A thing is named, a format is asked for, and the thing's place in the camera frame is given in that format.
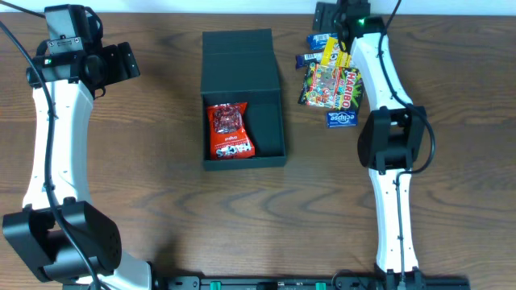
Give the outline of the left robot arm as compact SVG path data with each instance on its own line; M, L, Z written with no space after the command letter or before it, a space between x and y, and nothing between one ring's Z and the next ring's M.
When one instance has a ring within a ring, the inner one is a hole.
M139 75L129 43L52 41L27 69L36 108L31 179L2 232L36 279L64 288L149 289L149 263L122 248L116 224L93 205L87 135L94 93Z

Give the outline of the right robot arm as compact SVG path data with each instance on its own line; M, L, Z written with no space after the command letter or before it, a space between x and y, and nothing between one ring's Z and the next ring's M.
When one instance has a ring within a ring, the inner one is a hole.
M387 29L391 21L371 14L367 1L318 2L313 28L334 32L362 75L370 114L357 150L375 195L376 266L401 282L418 270L410 225L410 178L418 173L422 136L431 132L427 113L405 92L392 61Z

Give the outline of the yellow candy bag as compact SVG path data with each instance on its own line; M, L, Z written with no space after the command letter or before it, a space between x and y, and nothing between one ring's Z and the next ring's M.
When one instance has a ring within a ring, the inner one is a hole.
M342 47L344 45L340 45L336 38L330 37L324 48L320 64L331 67L350 68L352 58L341 49Z

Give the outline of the dark green gift box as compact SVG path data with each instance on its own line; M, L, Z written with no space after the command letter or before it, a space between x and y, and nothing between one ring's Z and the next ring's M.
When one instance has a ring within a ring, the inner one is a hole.
M283 167L286 163L281 84L271 29L202 33L203 167L207 171ZM243 124L255 148L246 159L210 156L206 109L227 103L247 104Z

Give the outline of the red Hacks candy bag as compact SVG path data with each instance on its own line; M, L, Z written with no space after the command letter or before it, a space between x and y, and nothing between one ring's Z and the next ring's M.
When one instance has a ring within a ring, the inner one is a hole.
M243 122L246 109L246 102L219 104L206 108L212 160L246 159L255 155L255 146Z

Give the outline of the black Haribo candy bag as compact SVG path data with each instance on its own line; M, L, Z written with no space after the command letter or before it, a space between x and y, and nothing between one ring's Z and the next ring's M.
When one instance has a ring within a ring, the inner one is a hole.
M364 82L357 68L312 63L306 70L298 103L329 110L358 112L363 96Z

